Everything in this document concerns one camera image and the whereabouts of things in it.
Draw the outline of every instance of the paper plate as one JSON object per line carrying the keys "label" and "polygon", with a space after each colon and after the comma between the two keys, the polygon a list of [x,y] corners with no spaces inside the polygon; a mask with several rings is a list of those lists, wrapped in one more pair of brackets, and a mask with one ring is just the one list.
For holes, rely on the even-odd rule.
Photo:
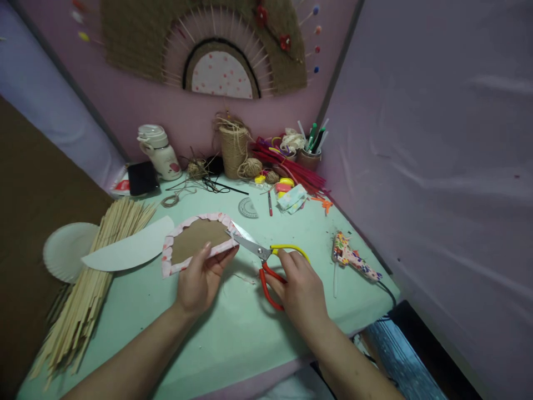
{"label": "paper plate", "polygon": [[75,283],[83,268],[82,257],[89,254],[98,226],[78,222],[52,233],[43,248],[44,264],[60,281]]}

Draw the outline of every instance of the forearm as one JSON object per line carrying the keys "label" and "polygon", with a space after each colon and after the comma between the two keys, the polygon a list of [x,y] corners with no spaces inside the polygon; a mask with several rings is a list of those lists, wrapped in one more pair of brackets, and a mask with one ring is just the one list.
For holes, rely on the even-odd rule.
{"label": "forearm", "polygon": [[65,399],[147,398],[193,323],[175,307],[169,308]]}
{"label": "forearm", "polygon": [[394,386],[331,320],[306,338],[324,379],[339,399],[401,399]]}

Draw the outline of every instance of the white thermos bottle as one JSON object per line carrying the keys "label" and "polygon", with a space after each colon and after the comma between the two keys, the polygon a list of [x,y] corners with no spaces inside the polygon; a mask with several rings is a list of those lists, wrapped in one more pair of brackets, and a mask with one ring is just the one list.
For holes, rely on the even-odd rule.
{"label": "white thermos bottle", "polygon": [[165,181],[173,181],[182,175],[174,149],[168,143],[163,127],[159,125],[142,125],[139,127],[140,149],[150,157],[155,170]]}

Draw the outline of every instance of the yellow eraser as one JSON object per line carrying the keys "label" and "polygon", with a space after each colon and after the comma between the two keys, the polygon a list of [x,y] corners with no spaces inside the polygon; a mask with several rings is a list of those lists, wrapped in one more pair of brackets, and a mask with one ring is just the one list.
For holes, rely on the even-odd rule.
{"label": "yellow eraser", "polygon": [[290,178],[281,178],[279,180],[279,183],[284,183],[284,184],[290,185],[291,187],[294,187],[294,181]]}

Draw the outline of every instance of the bundle of bamboo sticks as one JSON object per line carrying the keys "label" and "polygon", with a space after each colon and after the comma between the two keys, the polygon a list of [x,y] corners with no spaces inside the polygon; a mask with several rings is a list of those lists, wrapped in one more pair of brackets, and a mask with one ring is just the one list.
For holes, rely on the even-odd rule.
{"label": "bundle of bamboo sticks", "polygon": [[[115,201],[102,217],[90,252],[139,232],[148,224],[154,212],[154,204],[144,206],[126,197]],[[71,371],[72,374],[78,372],[112,279],[113,273],[110,272],[87,267],[82,270],[59,318],[44,340],[30,375],[30,379],[38,376],[49,358],[45,390],[54,373],[58,370],[65,371],[75,357]]]}

